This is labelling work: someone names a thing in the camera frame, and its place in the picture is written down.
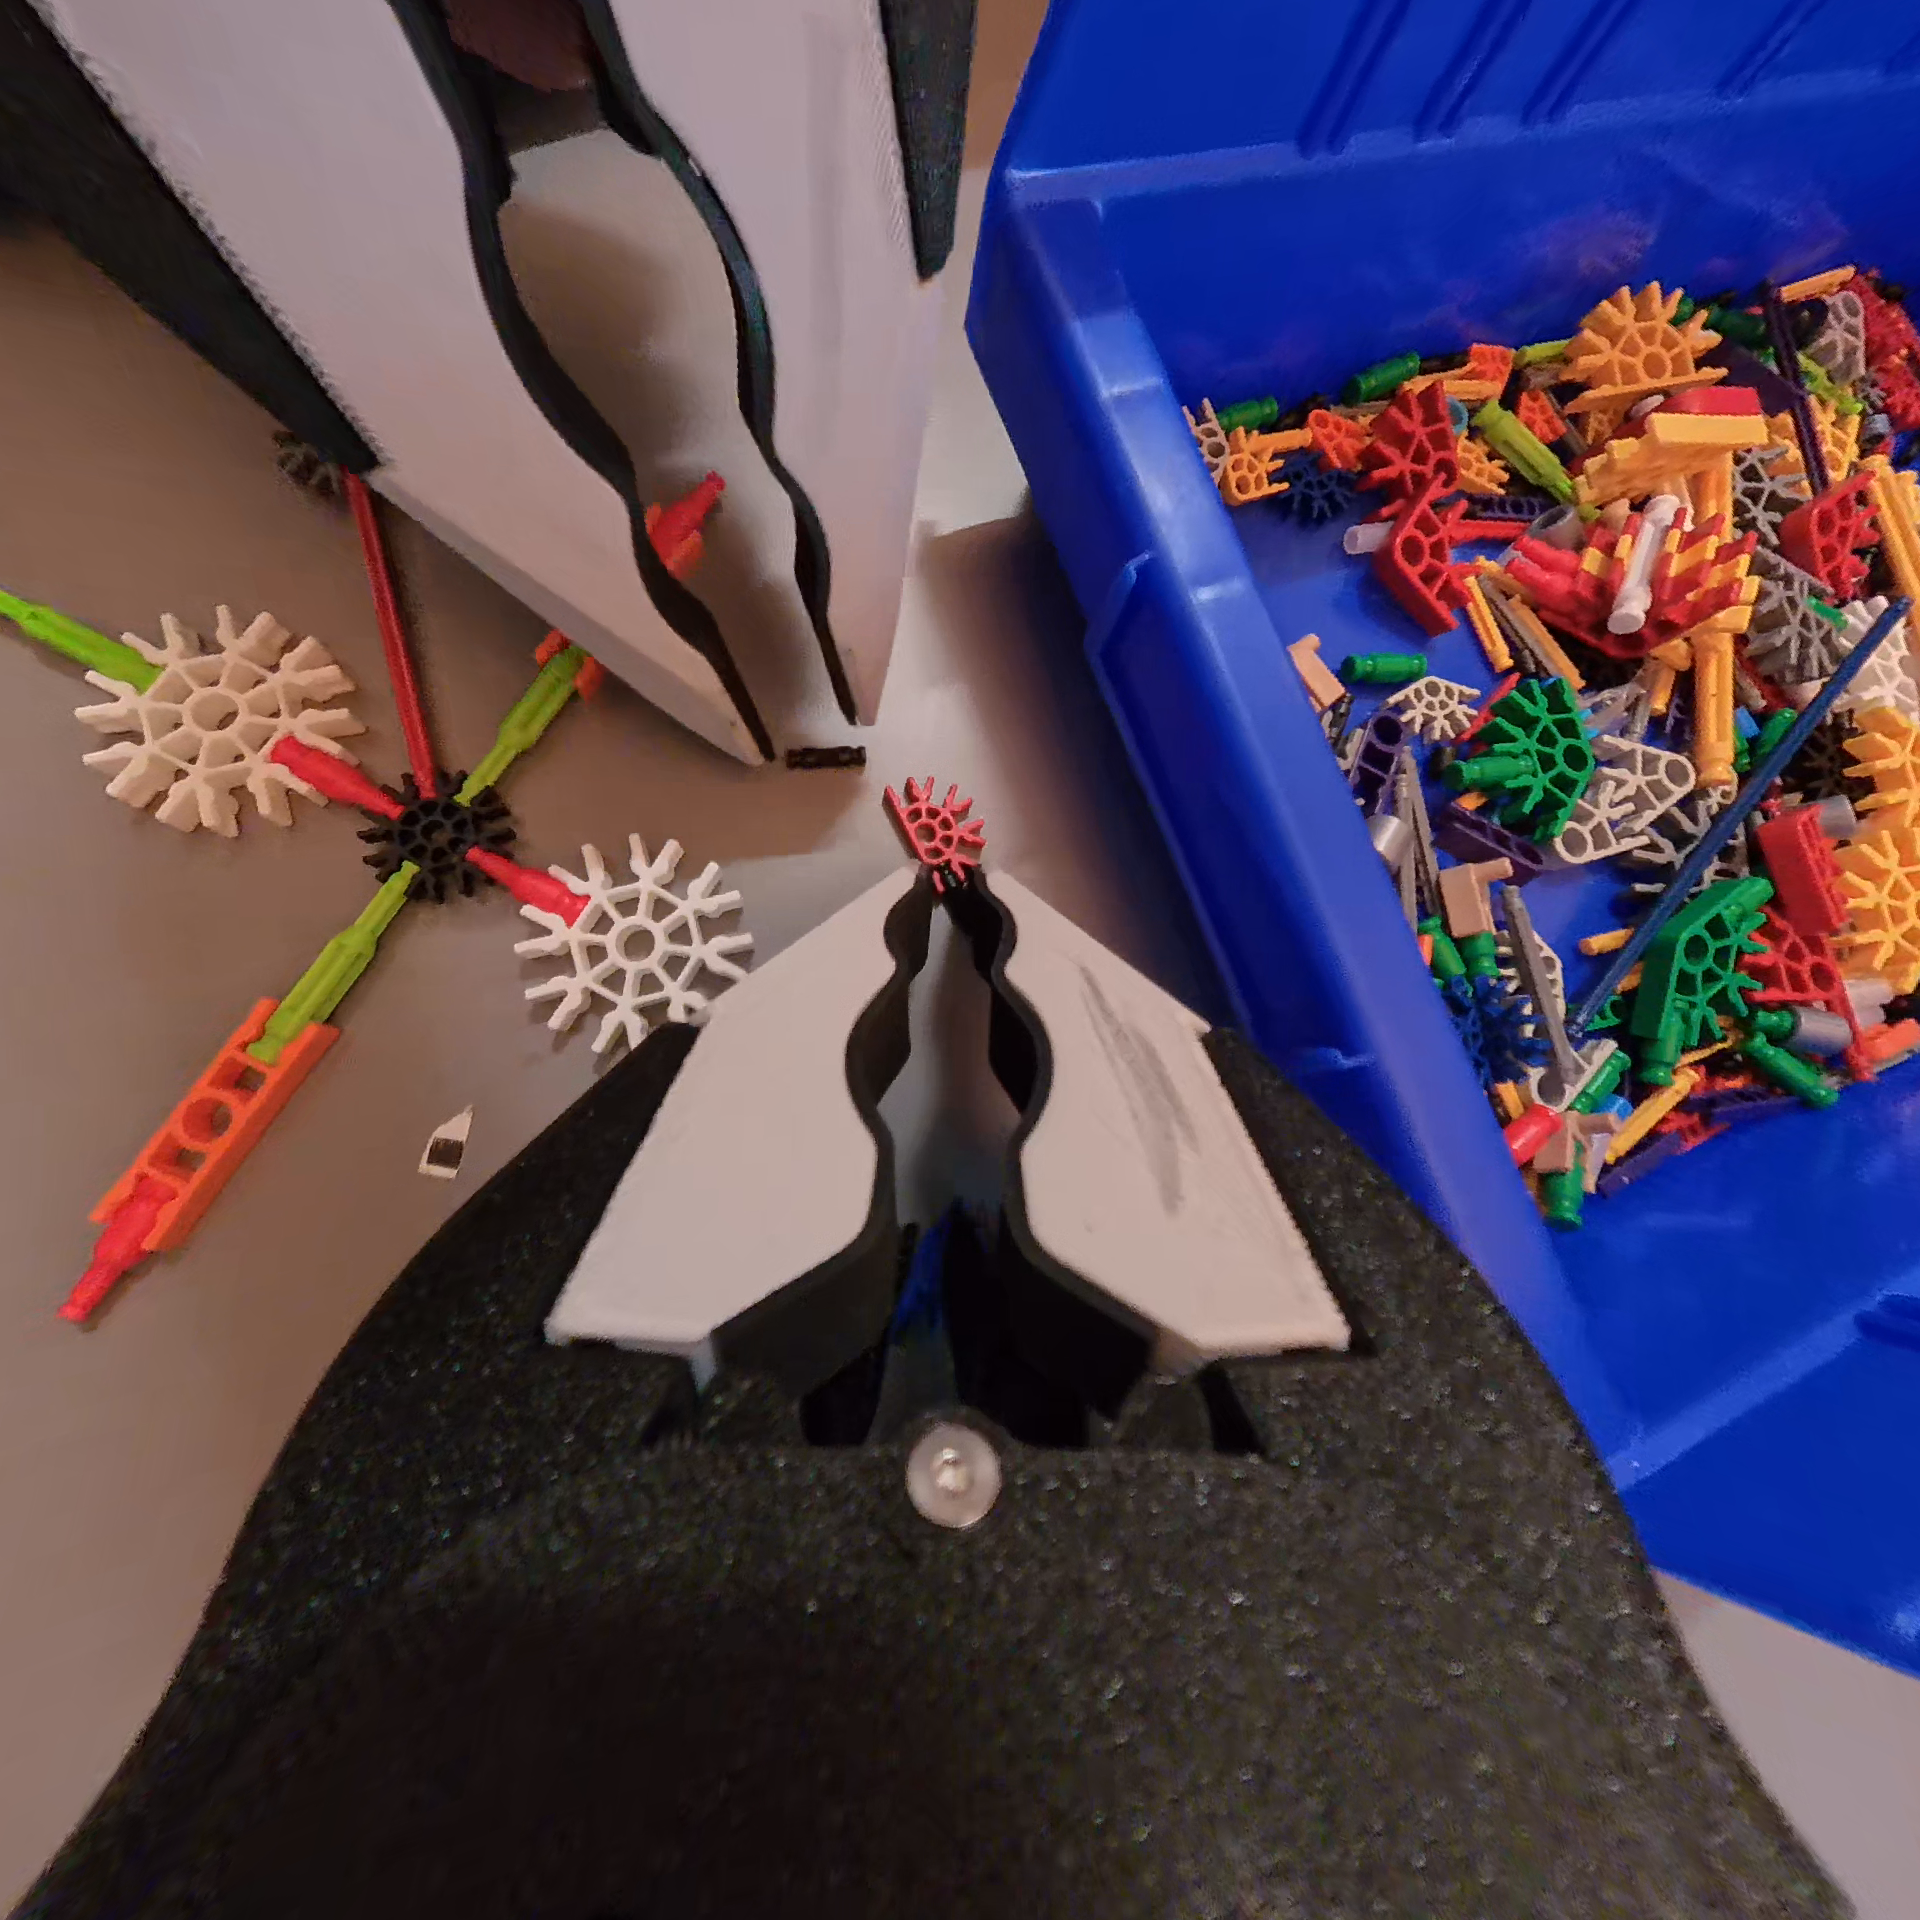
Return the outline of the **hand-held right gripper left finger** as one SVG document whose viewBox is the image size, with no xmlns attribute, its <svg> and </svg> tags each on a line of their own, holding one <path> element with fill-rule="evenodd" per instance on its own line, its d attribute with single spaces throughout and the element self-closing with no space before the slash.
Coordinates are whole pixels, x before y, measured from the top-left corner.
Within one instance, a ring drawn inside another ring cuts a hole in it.
<svg viewBox="0 0 1920 1920">
<path fill-rule="evenodd" d="M 917 868 L 879 881 L 717 1002 L 545 1321 L 549 1342 L 796 1396 L 876 1346 L 901 1253 L 879 1098 L 909 1050 L 934 901 Z"/>
</svg>

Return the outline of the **white snowflake connector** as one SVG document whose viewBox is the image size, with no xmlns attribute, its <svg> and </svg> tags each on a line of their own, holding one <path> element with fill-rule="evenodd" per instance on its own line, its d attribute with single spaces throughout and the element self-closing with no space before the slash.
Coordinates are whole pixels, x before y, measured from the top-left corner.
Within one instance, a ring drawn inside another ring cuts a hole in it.
<svg viewBox="0 0 1920 1920">
<path fill-rule="evenodd" d="M 524 902 L 514 955 L 521 998 L 547 1028 L 593 1028 L 593 1051 L 636 1050 L 662 1025 L 701 1025 L 714 998 L 753 967 L 743 902 L 716 862 L 683 873 L 683 846 L 633 833 L 613 855 L 580 846 L 547 875 L 580 901 Z"/>
<path fill-rule="evenodd" d="M 107 798 L 157 826 L 233 838 L 245 803 L 275 827 L 295 821 L 295 798 L 325 805 L 275 759 L 284 741 L 357 763 L 349 741 L 365 732 L 353 708 L 357 683 L 327 645 L 275 612 L 238 620 L 219 605 L 211 638 L 164 615 L 157 639 L 131 633 L 125 647 L 146 676 L 86 673 L 99 700 L 76 719 L 102 745 L 82 759 Z"/>
</svg>

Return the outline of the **green plastic rod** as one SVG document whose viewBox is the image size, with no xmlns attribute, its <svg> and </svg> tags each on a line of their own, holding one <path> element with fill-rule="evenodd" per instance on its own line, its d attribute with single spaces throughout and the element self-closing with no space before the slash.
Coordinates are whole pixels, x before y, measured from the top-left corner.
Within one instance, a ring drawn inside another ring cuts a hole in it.
<svg viewBox="0 0 1920 1920">
<path fill-rule="evenodd" d="M 414 862 L 403 862 L 395 875 L 387 877 L 357 914 L 321 949 L 317 958 L 299 973 L 299 981 L 284 995 L 257 1041 L 246 1045 L 250 1058 L 277 1065 L 281 1053 L 299 1042 L 309 1026 L 325 1025 L 347 991 L 367 971 L 377 943 L 406 905 L 418 877 Z"/>
<path fill-rule="evenodd" d="M 495 788 L 501 778 L 542 741 L 577 698 L 578 676 L 586 668 L 593 668 L 593 661 L 578 645 L 564 639 L 558 630 L 545 638 L 532 681 L 507 708 L 495 727 L 493 742 L 455 790 L 453 798 L 459 805 L 468 806 L 481 794 Z"/>
<path fill-rule="evenodd" d="M 162 673 L 162 663 L 146 659 L 133 642 L 99 633 L 57 607 L 34 603 L 9 590 L 0 591 L 0 601 L 2 618 L 12 626 L 68 663 L 82 666 L 90 675 L 143 692 L 154 687 Z"/>
</svg>

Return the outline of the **pile of colourful toy pieces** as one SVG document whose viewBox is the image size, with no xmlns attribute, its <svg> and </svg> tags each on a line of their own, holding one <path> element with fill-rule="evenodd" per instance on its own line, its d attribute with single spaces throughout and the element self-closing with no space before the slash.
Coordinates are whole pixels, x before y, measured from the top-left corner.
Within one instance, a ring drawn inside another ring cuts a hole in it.
<svg viewBox="0 0 1920 1920">
<path fill-rule="evenodd" d="M 1559 1233 L 1915 1061 L 1915 373 L 1847 263 L 1181 410 L 1425 639 L 1287 659 Z"/>
</svg>

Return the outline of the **long red plastic rod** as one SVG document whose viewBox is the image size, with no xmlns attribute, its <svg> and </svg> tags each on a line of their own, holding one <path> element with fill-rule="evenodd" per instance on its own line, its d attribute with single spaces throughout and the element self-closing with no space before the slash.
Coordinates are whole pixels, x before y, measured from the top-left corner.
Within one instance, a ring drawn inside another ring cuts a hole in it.
<svg viewBox="0 0 1920 1920">
<path fill-rule="evenodd" d="M 343 499 L 353 515 L 358 545 L 363 549 L 363 564 L 367 572 L 367 590 L 374 610 L 382 659 L 391 681 L 391 695 L 399 719 L 399 739 L 423 799 L 434 799 L 441 790 L 434 742 L 425 719 L 425 698 L 415 673 L 414 645 L 403 618 L 399 591 L 393 574 L 391 550 L 385 537 L 382 516 L 367 484 L 343 468 Z"/>
</svg>

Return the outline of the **orange plastic connector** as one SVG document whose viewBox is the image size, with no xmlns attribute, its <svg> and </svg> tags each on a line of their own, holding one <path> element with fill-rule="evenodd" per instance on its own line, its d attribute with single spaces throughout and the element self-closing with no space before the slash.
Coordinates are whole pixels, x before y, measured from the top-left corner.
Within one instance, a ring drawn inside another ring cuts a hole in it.
<svg viewBox="0 0 1920 1920">
<path fill-rule="evenodd" d="M 341 1037 L 309 1022 L 265 1063 L 251 1046 L 277 1010 L 275 998 L 250 1010 L 90 1213 L 110 1254 L 131 1265 L 182 1246 Z"/>
<path fill-rule="evenodd" d="M 646 502 L 643 510 L 643 524 L 649 545 L 668 572 L 676 580 L 686 583 L 703 558 L 703 516 L 689 518 L 679 502 L 673 507 Z M 582 655 L 573 676 L 577 698 L 593 703 L 605 683 L 605 666 L 595 655 Z"/>
</svg>

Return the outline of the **small red toothed connector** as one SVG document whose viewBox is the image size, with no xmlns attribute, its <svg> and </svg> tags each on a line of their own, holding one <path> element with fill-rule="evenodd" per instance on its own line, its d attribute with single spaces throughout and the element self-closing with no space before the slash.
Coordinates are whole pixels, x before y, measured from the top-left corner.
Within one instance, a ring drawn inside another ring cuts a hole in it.
<svg viewBox="0 0 1920 1920">
<path fill-rule="evenodd" d="M 934 895 L 969 884 L 986 857 L 988 829 L 958 783 L 939 790 L 934 775 L 906 778 L 882 788 L 879 805 Z"/>
</svg>

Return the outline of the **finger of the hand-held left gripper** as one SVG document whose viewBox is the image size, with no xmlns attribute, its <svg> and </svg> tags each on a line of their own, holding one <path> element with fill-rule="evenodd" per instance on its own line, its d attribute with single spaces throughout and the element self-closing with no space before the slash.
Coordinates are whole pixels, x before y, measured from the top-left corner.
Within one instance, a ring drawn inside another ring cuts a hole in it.
<svg viewBox="0 0 1920 1920">
<path fill-rule="evenodd" d="M 879 707 L 949 267 L 949 7 L 582 4 L 603 111 L 723 261 L 737 410 L 845 719 Z"/>
<path fill-rule="evenodd" d="M 514 282 L 444 4 L 53 2 L 42 22 L 370 443 L 373 484 L 733 759 L 773 735 L 633 457 Z"/>
</svg>

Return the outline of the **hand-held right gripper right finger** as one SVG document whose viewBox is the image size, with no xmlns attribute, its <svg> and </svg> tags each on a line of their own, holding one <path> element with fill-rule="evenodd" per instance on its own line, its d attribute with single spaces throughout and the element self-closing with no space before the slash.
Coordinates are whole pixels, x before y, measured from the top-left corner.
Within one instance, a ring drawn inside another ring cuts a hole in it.
<svg viewBox="0 0 1920 1920">
<path fill-rule="evenodd" d="M 1009 873 L 966 882 L 1017 1117 L 1002 1265 L 1054 1378 L 1345 1353 L 1349 1316 L 1210 1051 L 1206 1019 Z"/>
</svg>

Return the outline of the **black hub connector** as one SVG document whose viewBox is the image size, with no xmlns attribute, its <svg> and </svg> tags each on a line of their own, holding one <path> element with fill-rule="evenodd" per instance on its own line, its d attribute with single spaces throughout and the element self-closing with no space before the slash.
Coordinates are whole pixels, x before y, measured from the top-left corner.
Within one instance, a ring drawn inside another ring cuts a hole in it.
<svg viewBox="0 0 1920 1920">
<path fill-rule="evenodd" d="M 382 794 L 398 813 L 373 818 L 373 826 L 358 833 L 367 846 L 363 862 L 377 881 L 391 881 L 399 866 L 412 865 L 412 901 L 438 905 L 453 895 L 468 899 L 491 884 L 489 875 L 468 862 L 468 853 L 514 853 L 514 815 L 491 786 L 481 788 L 470 803 L 459 803 L 453 795 L 428 798 L 415 778 L 404 775 Z"/>
</svg>

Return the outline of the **blue plastic bin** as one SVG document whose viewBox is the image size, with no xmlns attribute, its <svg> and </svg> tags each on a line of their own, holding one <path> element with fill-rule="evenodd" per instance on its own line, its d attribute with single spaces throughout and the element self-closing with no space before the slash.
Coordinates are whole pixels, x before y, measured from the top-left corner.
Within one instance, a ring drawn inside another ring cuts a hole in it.
<svg viewBox="0 0 1920 1920">
<path fill-rule="evenodd" d="M 1915 1061 L 1550 1228 L 1287 654 L 1425 639 L 1181 414 L 1839 265 L 1915 318 L 1915 4 L 1055 4 L 966 334 L 1239 1026 L 1499 1287 L 1661 1567 L 1915 1673 Z"/>
</svg>

